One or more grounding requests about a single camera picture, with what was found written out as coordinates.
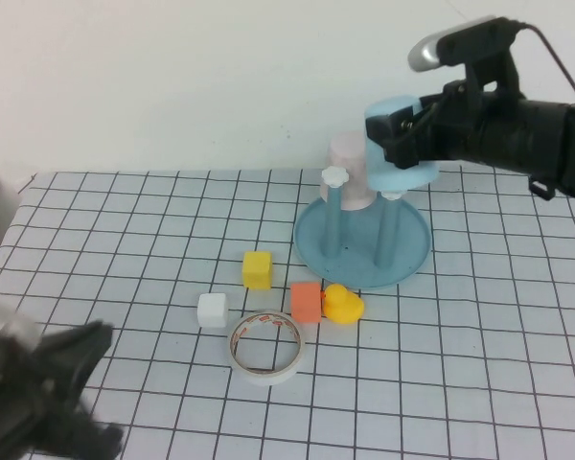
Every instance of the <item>cable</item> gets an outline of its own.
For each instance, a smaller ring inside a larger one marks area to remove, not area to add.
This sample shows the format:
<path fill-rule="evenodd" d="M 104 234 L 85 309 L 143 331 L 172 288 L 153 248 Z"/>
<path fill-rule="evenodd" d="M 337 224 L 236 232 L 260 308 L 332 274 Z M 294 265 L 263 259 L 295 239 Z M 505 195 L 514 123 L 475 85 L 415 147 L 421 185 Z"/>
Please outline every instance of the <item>cable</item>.
<path fill-rule="evenodd" d="M 547 40 L 543 32 L 541 32 L 541 30 L 537 26 L 533 26 L 532 24 L 527 24 L 525 22 L 521 23 L 521 27 L 522 29 L 528 29 L 529 31 L 532 31 L 535 34 L 537 34 L 540 41 L 542 41 L 543 45 L 545 45 L 545 48 L 547 48 L 549 54 L 552 55 L 552 58 L 556 61 L 556 64 L 558 64 L 558 66 L 560 67 L 560 70 L 562 70 L 564 77 L 568 80 L 568 83 L 573 88 L 573 91 L 575 91 L 575 80 L 571 77 L 571 74 L 568 73 L 568 70 L 566 70 L 566 67 L 564 67 L 563 62 L 561 61 L 556 51 L 554 51 L 554 48 L 552 47 L 549 40 Z"/>

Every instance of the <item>yellow rubber duck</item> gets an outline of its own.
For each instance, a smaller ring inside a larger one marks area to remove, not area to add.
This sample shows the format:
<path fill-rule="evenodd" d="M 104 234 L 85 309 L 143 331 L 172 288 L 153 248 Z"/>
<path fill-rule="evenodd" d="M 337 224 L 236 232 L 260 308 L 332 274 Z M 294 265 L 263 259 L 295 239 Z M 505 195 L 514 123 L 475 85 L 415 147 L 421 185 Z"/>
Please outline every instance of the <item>yellow rubber duck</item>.
<path fill-rule="evenodd" d="M 352 324 L 364 314 L 364 302 L 342 285 L 330 285 L 324 292 L 324 314 L 339 324 Z"/>

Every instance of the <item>white box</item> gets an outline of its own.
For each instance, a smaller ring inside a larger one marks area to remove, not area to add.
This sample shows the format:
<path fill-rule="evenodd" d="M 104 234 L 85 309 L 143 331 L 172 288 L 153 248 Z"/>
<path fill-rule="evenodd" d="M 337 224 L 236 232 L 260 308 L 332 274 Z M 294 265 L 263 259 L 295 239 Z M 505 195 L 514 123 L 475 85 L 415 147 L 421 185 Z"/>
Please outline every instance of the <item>white box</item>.
<path fill-rule="evenodd" d="M 225 328 L 228 324 L 226 294 L 216 292 L 200 294 L 196 314 L 201 328 Z"/>

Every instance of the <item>blue pole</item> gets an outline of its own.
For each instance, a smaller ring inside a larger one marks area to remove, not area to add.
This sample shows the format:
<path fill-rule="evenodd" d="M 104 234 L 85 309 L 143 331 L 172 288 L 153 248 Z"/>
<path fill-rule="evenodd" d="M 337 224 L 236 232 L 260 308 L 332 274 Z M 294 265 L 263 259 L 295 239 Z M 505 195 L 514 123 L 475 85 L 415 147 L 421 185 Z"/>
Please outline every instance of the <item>blue pole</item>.
<path fill-rule="evenodd" d="M 375 265 L 379 268 L 387 268 L 394 262 L 400 210 L 401 201 L 399 199 L 386 198 L 383 200 L 377 248 L 375 250 Z"/>
<path fill-rule="evenodd" d="M 324 233 L 324 255 L 338 256 L 341 249 L 341 187 L 328 187 L 326 201 L 326 231 Z"/>

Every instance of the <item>tape roll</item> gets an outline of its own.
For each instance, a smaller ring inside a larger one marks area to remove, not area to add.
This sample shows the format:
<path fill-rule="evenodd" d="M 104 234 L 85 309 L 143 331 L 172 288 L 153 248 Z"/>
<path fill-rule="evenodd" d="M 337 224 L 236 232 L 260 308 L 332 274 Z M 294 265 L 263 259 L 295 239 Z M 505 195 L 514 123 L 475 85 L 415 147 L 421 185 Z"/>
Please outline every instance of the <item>tape roll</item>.
<path fill-rule="evenodd" d="M 271 323 L 277 327 L 285 326 L 294 336 L 298 352 L 290 364 L 279 370 L 250 369 L 237 359 L 237 344 L 239 339 L 251 328 L 261 324 Z M 290 316 L 279 311 L 259 311 L 241 318 L 228 335 L 228 360 L 235 372 L 245 380 L 259 386 L 276 385 L 283 383 L 296 374 L 298 366 L 305 354 L 305 336 L 302 329 Z"/>

